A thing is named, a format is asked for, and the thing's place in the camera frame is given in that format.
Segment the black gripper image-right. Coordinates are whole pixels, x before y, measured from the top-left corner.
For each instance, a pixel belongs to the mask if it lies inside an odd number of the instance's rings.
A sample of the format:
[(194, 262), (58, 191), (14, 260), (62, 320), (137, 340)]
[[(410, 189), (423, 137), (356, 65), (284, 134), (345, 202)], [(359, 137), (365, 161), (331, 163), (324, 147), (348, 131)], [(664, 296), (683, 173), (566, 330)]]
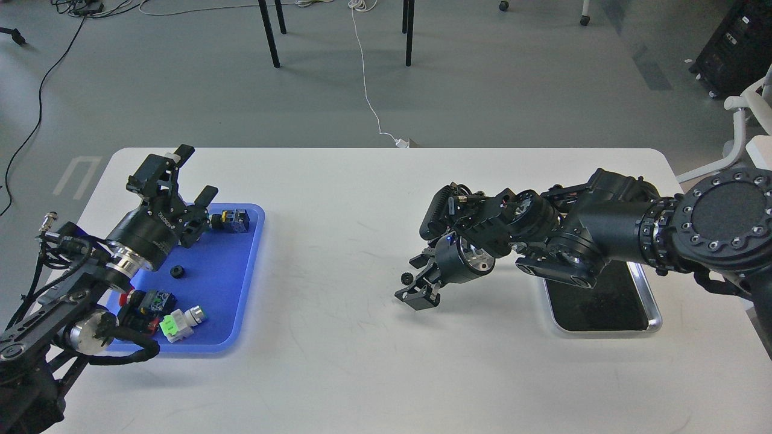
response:
[(403, 286), (394, 296), (414, 310), (437, 307), (441, 300), (439, 289), (446, 284), (463, 284), (491, 274), (496, 259), (469, 240), (457, 234), (444, 234), (436, 245), (428, 245), (421, 253), (409, 259), (414, 269), (411, 285)]

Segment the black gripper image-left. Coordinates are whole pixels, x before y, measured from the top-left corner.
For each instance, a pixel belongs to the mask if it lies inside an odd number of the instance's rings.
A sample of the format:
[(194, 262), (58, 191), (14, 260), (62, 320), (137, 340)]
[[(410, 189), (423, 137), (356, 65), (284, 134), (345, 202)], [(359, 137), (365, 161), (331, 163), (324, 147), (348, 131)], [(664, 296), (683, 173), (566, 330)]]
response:
[(220, 190), (206, 185), (193, 205), (171, 209), (173, 203), (184, 203), (177, 179), (179, 169), (194, 152), (193, 146), (180, 145), (163, 156), (149, 154), (128, 177), (129, 192), (140, 196), (147, 205), (160, 204), (163, 208), (140, 206), (124, 215), (106, 238), (111, 247), (132, 250), (143, 258), (147, 268), (156, 271), (178, 245), (189, 249), (198, 242), (210, 228), (207, 208)]

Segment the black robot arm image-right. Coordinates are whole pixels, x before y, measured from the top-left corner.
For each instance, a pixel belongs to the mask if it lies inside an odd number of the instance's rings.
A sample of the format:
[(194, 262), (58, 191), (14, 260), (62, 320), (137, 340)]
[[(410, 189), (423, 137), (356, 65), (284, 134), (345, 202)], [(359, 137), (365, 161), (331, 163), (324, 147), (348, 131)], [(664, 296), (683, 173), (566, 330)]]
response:
[(435, 193), (395, 297), (414, 310), (438, 306), (440, 289), (490, 274), (498, 258), (546, 280), (594, 288), (612, 261), (658, 275), (692, 274), (707, 292), (753, 303), (770, 336), (770, 171), (726, 169), (686, 194), (661, 196), (644, 178), (598, 169), (579, 185), (496, 196), (448, 184)]

